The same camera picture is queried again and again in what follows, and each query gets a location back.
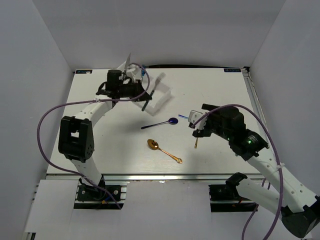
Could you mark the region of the blue iridescent fork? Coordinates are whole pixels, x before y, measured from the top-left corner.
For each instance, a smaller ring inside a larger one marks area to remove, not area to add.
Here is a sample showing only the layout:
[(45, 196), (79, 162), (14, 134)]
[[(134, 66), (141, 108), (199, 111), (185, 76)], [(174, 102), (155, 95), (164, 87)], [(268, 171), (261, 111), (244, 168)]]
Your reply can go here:
[(143, 78), (146, 74), (146, 66), (142, 65), (142, 70), (141, 70), (141, 77)]

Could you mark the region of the dark handled steak knife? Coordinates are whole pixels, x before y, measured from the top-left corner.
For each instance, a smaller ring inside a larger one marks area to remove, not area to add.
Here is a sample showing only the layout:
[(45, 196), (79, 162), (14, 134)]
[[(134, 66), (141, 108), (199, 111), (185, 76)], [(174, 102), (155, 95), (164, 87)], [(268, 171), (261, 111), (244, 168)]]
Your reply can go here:
[(125, 65), (124, 65), (124, 69), (123, 69), (124, 73), (127, 72), (130, 63), (131, 63), (131, 53), (129, 53), (129, 55), (128, 55), (127, 59), (126, 59), (126, 62), (125, 62)]

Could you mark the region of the teal handled silver fork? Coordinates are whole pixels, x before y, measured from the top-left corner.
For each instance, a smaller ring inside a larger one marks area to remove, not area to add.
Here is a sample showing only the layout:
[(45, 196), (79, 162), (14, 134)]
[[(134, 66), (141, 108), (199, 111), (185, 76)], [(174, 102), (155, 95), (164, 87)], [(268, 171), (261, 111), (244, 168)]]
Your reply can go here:
[[(159, 85), (159, 83), (162, 81), (162, 79), (163, 79), (165, 76), (166, 76), (166, 74), (165, 74), (164, 72), (162, 72), (162, 73), (156, 78), (156, 80), (155, 80), (155, 82), (154, 82), (154, 87), (153, 87), (151, 93), (149, 94), (149, 96), (151, 97), (151, 99), (152, 99), (153, 94), (154, 94), (155, 91), (156, 91), (157, 86)], [(145, 101), (145, 104), (143, 105), (143, 107), (142, 107), (142, 109), (141, 109), (142, 112), (146, 109), (146, 107), (148, 106), (149, 101), (150, 101), (151, 99), (148, 99), (148, 100)]]

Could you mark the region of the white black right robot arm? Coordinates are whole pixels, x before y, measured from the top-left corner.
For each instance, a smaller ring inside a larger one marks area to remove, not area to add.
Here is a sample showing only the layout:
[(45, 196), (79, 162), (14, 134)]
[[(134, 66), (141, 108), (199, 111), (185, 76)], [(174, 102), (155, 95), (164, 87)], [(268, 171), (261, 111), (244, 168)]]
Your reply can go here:
[(192, 110), (188, 116), (193, 137), (204, 138), (215, 134), (228, 142), (235, 155), (250, 164), (276, 191), (254, 183), (245, 174), (237, 172), (226, 180), (226, 195), (254, 201), (274, 214), (269, 238), (277, 220), (295, 237), (303, 239), (320, 222), (320, 197), (302, 184), (280, 161), (272, 139), (265, 141), (248, 129), (239, 104), (215, 106), (203, 104), (205, 113)]

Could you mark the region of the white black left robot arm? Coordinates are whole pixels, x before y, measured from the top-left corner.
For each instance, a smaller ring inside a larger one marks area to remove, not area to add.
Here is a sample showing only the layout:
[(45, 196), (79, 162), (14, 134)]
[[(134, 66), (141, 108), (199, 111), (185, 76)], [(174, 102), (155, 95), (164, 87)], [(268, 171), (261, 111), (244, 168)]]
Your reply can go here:
[(98, 87), (95, 102), (76, 115), (64, 116), (60, 121), (58, 151), (74, 164), (81, 174), (80, 184), (96, 200), (105, 196), (106, 187), (104, 177), (93, 160), (93, 128), (119, 100), (149, 100), (149, 94), (144, 91), (141, 79), (135, 79), (132, 73), (111, 69), (107, 72), (106, 81)]

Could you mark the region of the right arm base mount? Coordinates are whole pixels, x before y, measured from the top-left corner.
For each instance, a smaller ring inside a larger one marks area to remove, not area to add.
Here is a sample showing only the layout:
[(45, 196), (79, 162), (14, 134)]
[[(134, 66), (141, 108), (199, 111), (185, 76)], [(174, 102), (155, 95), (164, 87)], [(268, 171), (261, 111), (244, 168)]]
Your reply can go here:
[(225, 184), (209, 185), (210, 209), (212, 213), (252, 212), (257, 206), (248, 198), (239, 195), (236, 187), (240, 181), (248, 177), (236, 172), (229, 177)]

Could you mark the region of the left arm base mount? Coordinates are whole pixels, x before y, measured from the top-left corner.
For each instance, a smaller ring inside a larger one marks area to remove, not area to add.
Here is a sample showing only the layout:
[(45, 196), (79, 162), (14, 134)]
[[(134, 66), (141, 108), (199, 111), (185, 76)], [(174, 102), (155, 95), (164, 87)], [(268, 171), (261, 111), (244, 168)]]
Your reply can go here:
[(106, 184), (101, 181), (99, 187), (105, 188), (110, 194), (79, 179), (73, 208), (76, 210), (120, 210), (124, 206), (127, 186)]

